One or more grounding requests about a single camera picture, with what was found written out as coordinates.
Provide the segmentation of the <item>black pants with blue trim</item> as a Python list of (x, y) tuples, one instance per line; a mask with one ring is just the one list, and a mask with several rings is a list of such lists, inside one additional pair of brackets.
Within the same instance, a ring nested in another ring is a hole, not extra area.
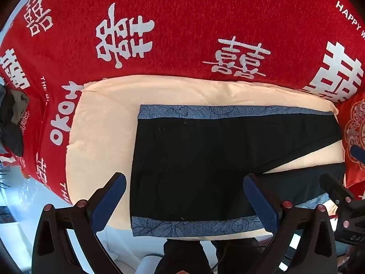
[(281, 200), (327, 201), (321, 175), (345, 164), (293, 161), (340, 145), (331, 111), (291, 106), (141, 105), (130, 177), (134, 236), (211, 237), (261, 229), (243, 191), (252, 173)]

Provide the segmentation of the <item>red embroidered pillow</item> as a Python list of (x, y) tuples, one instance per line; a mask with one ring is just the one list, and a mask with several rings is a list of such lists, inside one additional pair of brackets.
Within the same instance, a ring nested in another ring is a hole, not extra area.
[(350, 153), (354, 145), (364, 150), (364, 89), (336, 107), (345, 149), (345, 186), (356, 200), (364, 200), (364, 163)]

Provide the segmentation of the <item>cream seat cushion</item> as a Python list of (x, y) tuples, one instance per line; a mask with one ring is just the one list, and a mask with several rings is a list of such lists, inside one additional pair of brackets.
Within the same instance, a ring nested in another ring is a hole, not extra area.
[(130, 177), (142, 104), (280, 105), (337, 113), (331, 101), (269, 84), (169, 76), (126, 76), (85, 84), (70, 130), (70, 199), (87, 198), (116, 173)]

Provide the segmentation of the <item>red sofa cover with characters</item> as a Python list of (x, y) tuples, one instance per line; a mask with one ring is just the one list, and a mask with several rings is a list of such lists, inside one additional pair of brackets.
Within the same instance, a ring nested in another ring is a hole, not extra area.
[(81, 87), (134, 74), (364, 88), (364, 0), (1, 0), (1, 79), (30, 100), (20, 166), (70, 199), (65, 151)]

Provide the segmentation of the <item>dark clothes pile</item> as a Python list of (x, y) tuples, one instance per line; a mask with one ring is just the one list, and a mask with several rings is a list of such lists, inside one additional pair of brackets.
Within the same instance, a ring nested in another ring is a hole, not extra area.
[(1, 145), (16, 156), (23, 155), (23, 138), (19, 123), (29, 97), (20, 90), (1, 85)]

